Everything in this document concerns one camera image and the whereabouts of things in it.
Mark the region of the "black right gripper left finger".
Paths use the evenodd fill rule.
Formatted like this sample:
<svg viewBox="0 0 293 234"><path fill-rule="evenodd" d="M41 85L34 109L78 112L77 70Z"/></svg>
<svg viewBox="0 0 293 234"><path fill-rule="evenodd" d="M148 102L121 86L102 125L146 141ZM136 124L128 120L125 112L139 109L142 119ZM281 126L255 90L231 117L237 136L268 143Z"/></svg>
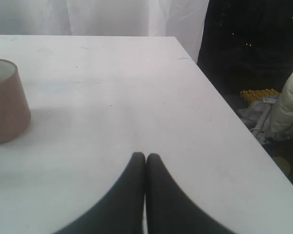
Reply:
<svg viewBox="0 0 293 234"><path fill-rule="evenodd" d="M135 152L112 188L58 234L142 234L146 158Z"/></svg>

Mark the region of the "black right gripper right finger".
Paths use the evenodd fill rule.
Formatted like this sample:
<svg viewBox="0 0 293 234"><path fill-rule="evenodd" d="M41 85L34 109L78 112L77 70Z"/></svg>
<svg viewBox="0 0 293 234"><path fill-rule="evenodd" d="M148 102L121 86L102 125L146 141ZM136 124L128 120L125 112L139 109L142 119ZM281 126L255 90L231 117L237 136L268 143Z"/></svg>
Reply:
<svg viewBox="0 0 293 234"><path fill-rule="evenodd" d="M231 234L182 191L158 154L146 160L146 219L149 234Z"/></svg>

